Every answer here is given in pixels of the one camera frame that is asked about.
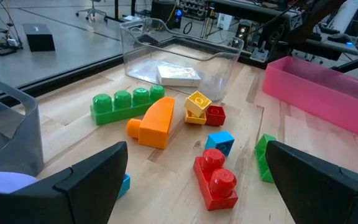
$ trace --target pink plastic bin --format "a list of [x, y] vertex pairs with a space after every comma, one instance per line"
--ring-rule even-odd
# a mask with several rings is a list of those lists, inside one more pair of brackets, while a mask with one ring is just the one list
[[269, 63], [267, 94], [358, 134], [358, 79], [304, 60]]

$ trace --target wooden table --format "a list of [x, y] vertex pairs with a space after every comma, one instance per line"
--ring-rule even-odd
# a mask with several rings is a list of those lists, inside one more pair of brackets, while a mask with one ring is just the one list
[[[294, 223], [276, 187], [259, 179], [254, 156], [259, 136], [276, 136], [356, 172], [358, 136], [266, 95], [261, 90], [263, 79], [263, 70], [235, 65], [219, 102], [224, 105], [226, 122], [218, 128], [185, 124], [187, 94], [166, 89], [166, 95], [175, 98], [166, 150], [138, 145], [126, 136], [126, 121], [100, 127], [93, 123], [89, 105], [94, 95], [151, 86], [126, 76], [123, 65], [41, 96], [45, 169], [39, 177], [127, 141], [131, 189], [117, 201], [109, 223]], [[237, 177], [239, 201], [232, 210], [207, 212], [192, 165], [202, 155], [207, 135], [220, 130], [235, 138], [225, 167]]]

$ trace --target orange block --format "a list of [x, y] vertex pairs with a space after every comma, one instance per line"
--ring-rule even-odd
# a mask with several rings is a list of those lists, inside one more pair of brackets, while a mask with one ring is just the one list
[[163, 97], [156, 101], [146, 112], [143, 120], [130, 119], [127, 135], [136, 138], [143, 146], [165, 149], [173, 115], [175, 99]]

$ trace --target blue cube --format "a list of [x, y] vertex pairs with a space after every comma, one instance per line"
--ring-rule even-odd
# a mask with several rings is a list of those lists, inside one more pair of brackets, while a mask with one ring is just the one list
[[224, 154], [224, 156], [227, 157], [229, 156], [233, 143], [234, 138], [227, 131], [220, 131], [218, 133], [208, 135], [205, 149], [219, 149]]
[[121, 189], [119, 190], [117, 200], [121, 198], [121, 196], [123, 196], [127, 192], [127, 190], [129, 190], [130, 186], [131, 186], [131, 178], [129, 177], [128, 174], [125, 174], [124, 181], [122, 181], [122, 186]]

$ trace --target red duplo brick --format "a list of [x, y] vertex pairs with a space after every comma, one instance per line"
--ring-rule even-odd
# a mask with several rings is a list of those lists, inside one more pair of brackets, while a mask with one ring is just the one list
[[223, 163], [224, 155], [218, 149], [207, 149], [194, 161], [193, 169], [208, 211], [233, 208], [238, 199], [234, 190], [237, 179], [223, 169]]
[[226, 115], [224, 114], [223, 107], [221, 106], [209, 106], [206, 115], [206, 123], [211, 126], [220, 126], [224, 124], [224, 120], [226, 119]]

